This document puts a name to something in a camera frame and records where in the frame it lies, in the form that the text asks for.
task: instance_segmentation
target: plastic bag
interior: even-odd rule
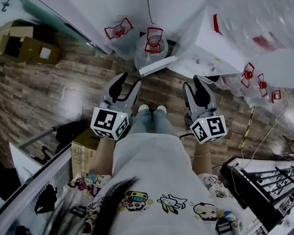
[[[134,58],[138,70],[166,57],[169,45],[162,33],[161,28],[149,27],[147,34],[138,40]]]
[[[136,43],[139,39],[140,32],[134,27],[130,20],[125,17],[118,17],[111,27],[104,29],[107,43],[116,54],[124,60],[132,60],[135,56]]]
[[[229,0],[217,20],[246,57],[294,49],[294,0]]]

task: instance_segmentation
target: cartoon print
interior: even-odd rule
[[[222,191],[222,190],[216,190],[216,196],[217,196],[217,198],[226,198],[227,197],[225,191]]]
[[[85,226],[83,233],[90,233],[92,230],[92,225],[95,224],[95,221],[98,217],[98,214],[100,212],[100,207],[103,203],[104,197],[98,199],[95,202],[92,202],[89,204],[86,208],[86,219],[85,219]]]
[[[121,200],[122,206],[126,207],[130,212],[141,211],[146,205],[148,199],[147,193],[139,191],[128,191]]]
[[[218,220],[216,225],[216,231],[218,235],[232,234],[232,227],[230,222],[226,221],[225,219]]]
[[[185,208],[185,202],[187,199],[180,199],[173,197],[172,195],[168,195],[166,197],[165,195],[162,194],[162,197],[157,200],[157,202],[162,204],[162,209],[166,212],[169,213],[169,211],[173,212],[174,214],[178,214],[177,209]]]
[[[217,221],[216,207],[213,204],[201,202],[194,206],[194,212],[198,214],[203,221]]]
[[[229,190],[228,190],[228,192],[229,192],[229,197],[234,198],[233,194]]]
[[[75,188],[75,187],[77,187],[79,190],[84,190],[84,189],[86,189],[86,183],[85,183],[85,181],[84,181],[84,178],[78,178],[78,179],[76,179],[75,181],[70,182],[70,183],[68,184],[68,186],[71,187],[71,188]]]
[[[68,184],[71,188],[78,188],[80,191],[85,191],[87,196],[96,197],[97,193],[100,191],[100,187],[95,186],[96,183],[101,183],[99,178],[104,178],[102,175],[93,175],[88,173],[81,173],[81,177],[77,178]]]
[[[86,215],[86,207],[82,205],[75,205],[70,209],[70,213],[83,218]]]
[[[235,214],[231,211],[223,211],[218,213],[218,219],[223,223],[228,222],[230,227],[235,230],[237,234],[239,234],[243,229],[242,222],[239,221]]]
[[[220,182],[220,180],[216,176],[211,176],[208,180],[212,184],[218,184],[219,187],[222,187],[222,183]]]
[[[205,187],[207,188],[207,190],[209,190],[211,188],[212,184],[208,184],[208,185],[205,185]]]
[[[96,197],[98,192],[101,190],[101,188],[94,186],[94,185],[88,185],[87,186],[87,195],[91,195],[93,197]]]

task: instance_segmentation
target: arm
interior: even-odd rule
[[[112,176],[113,152],[116,142],[101,138],[89,173]]]
[[[211,154],[208,144],[196,142],[192,169],[196,175],[202,173],[212,174]]]
[[[243,209],[217,176],[212,175],[211,154],[209,152],[208,144],[196,143],[193,171],[208,189],[217,208],[218,219],[222,216],[221,219],[231,224],[232,234],[239,235],[243,230],[240,215]]]

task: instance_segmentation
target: cable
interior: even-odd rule
[[[240,195],[238,194],[237,190],[236,190],[235,181],[234,181],[233,172],[232,172],[233,168],[234,168],[234,167],[232,167],[232,169],[231,169],[231,174],[232,174],[232,179],[233,179],[234,189],[235,189],[235,191],[236,191],[236,194],[237,194],[238,196],[240,196]]]
[[[195,136],[195,135],[193,133],[187,133],[187,134],[181,135],[179,138],[181,140],[182,138],[187,137],[187,136]]]
[[[293,92],[290,94],[286,88],[284,88],[284,90],[286,91],[286,93],[287,93],[289,96],[291,96],[291,95],[293,94]]]
[[[227,165],[227,164],[222,163],[222,164],[220,164],[220,165],[216,165],[216,166],[212,167],[212,169],[217,168],[217,167],[222,166],[222,165],[226,165],[226,166],[228,166],[228,167],[232,167],[232,168],[234,168],[234,167],[237,167],[237,166],[239,165],[239,163],[236,163],[235,166],[230,166],[230,165]]]
[[[153,21],[152,21],[152,18],[151,18],[149,0],[147,0],[147,5],[148,5],[148,12],[149,12],[150,22],[151,22],[151,24],[154,24]]]
[[[244,160],[244,154],[243,154],[243,149],[244,149],[244,146],[245,146],[245,142],[246,142],[246,138],[249,134],[249,130],[250,130],[250,127],[251,127],[251,124],[253,122],[253,118],[254,118],[254,115],[255,115],[255,110],[256,110],[256,107],[254,106],[252,109],[251,109],[251,113],[250,113],[250,117],[249,117],[249,121],[248,121],[248,125],[247,125],[247,129],[246,129],[246,132],[245,132],[245,135],[244,135],[244,139],[243,139],[243,143],[242,143],[242,147],[241,147],[241,155],[242,155],[242,159]]]
[[[285,105],[285,107],[283,108],[282,111],[279,112],[278,116],[277,116],[277,120],[275,121],[275,123],[273,124],[273,126],[270,128],[270,130],[267,132],[267,134],[265,135],[265,137],[261,140],[261,142],[259,143],[259,145],[257,145],[253,155],[251,156],[250,161],[247,163],[247,165],[245,165],[244,169],[252,162],[252,160],[255,157],[256,152],[258,151],[260,145],[265,141],[265,139],[267,138],[267,136],[269,136],[270,132],[274,129],[274,127],[277,125],[277,123],[280,121],[280,119],[282,118],[283,114],[286,111],[287,106],[289,105],[289,101],[290,101],[290,97],[293,95],[293,93],[291,95],[289,95],[288,101]]]

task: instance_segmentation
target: plastic bottle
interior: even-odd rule
[[[261,73],[259,75],[255,74],[256,76],[250,82],[250,86],[248,88],[242,89],[242,94],[245,97],[250,98],[262,98],[268,95],[267,91],[267,82],[265,81],[264,74]]]
[[[267,95],[261,97],[244,97],[245,102],[249,105],[249,107],[254,106],[270,106],[274,104],[276,101],[281,99],[281,91],[275,89],[271,86],[267,86]]]
[[[162,33],[161,28],[149,27],[137,42],[134,63],[138,70],[166,57],[169,45]]]
[[[215,85],[222,90],[230,90],[235,96],[243,96],[243,89],[249,88],[254,77],[255,67],[248,63],[241,74],[221,76]]]
[[[128,18],[116,22],[113,27],[105,28],[104,31],[110,41],[110,46],[118,56],[125,60],[134,59],[140,32]]]

